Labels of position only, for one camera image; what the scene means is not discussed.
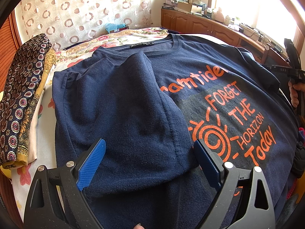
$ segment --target floral blanket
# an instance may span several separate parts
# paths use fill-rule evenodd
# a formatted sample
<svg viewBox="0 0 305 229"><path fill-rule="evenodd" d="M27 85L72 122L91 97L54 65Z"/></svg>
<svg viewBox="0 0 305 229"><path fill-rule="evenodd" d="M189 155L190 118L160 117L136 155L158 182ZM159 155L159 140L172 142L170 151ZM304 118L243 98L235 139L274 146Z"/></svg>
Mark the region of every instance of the floral blanket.
<svg viewBox="0 0 305 229"><path fill-rule="evenodd" d="M125 44L136 44L165 38L167 30L160 28L145 28L140 30L124 30L100 36L88 42L74 46L68 50L56 52L56 64L50 71L42 97L37 122L37 159L19 169L12 170L12 185L16 204L23 220L26 198L34 174L40 165L48 169L56 168L55 156L55 104L52 99L52 78L55 71L69 68L83 59L92 56L100 46L114 47Z"/></svg>

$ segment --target yellow patterned fabric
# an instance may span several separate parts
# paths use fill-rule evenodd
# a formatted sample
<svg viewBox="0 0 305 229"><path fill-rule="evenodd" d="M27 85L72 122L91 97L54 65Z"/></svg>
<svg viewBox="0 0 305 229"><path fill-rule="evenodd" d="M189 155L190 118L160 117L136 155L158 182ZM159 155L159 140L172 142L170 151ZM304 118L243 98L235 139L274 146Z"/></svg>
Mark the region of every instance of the yellow patterned fabric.
<svg viewBox="0 0 305 229"><path fill-rule="evenodd" d="M45 65L44 70L41 77L41 82L35 92L33 99L29 102L29 107L24 112L24 118L21 122L20 126L20 133L18 139L18 150L17 150L17 158L16 161L10 161L4 163L2 166L5 169L17 169L22 166L27 166L28 164L28 144L29 144L29 132L30 132L30 125L33 118L34 111L36 109L38 100L42 94L43 88L47 81L48 75L52 66L56 62L55 58L56 54L53 49L50 49L47 54L45 55Z"/></svg>

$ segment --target navy blue t-shirt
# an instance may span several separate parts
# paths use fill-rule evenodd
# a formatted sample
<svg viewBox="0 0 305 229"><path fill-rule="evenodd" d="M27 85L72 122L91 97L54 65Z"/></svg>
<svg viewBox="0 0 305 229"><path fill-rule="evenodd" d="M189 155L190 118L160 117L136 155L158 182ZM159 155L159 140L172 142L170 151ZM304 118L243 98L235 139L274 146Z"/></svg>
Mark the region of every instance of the navy blue t-shirt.
<svg viewBox="0 0 305 229"><path fill-rule="evenodd" d="M260 166L275 205L298 131L278 90L247 50L196 36L100 47L54 74L57 165L106 140L84 191L106 229L194 228L215 194L195 168L196 139L236 167Z"/></svg>

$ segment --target yellow object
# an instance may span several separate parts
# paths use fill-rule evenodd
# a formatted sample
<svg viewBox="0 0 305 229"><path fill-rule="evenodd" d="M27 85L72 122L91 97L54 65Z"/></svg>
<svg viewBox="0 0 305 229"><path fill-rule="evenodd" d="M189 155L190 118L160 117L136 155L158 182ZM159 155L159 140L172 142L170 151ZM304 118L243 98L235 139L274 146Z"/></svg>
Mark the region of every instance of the yellow object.
<svg viewBox="0 0 305 229"><path fill-rule="evenodd" d="M294 194L298 194L298 200L296 201L296 204L298 204L302 198L302 196L304 195L304 191L305 191L305 173L303 173L303 175L301 176L301 178L299 178L296 181L296 186L295 189L292 193L292 195Z"/></svg>
<svg viewBox="0 0 305 229"><path fill-rule="evenodd" d="M9 179L12 179L12 173L11 170L9 169L4 169L2 166L0 166L0 169L2 171L2 173Z"/></svg>

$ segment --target cardboard box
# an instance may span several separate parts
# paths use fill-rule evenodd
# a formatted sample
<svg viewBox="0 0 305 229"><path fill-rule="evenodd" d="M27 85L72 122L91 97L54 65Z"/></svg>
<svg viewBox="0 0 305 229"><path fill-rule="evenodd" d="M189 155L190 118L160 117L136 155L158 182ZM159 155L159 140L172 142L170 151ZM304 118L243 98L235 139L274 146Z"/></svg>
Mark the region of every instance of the cardboard box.
<svg viewBox="0 0 305 229"><path fill-rule="evenodd" d="M185 3L185 2L178 2L177 8L192 13L200 13L202 10L201 6L196 6L191 3Z"/></svg>

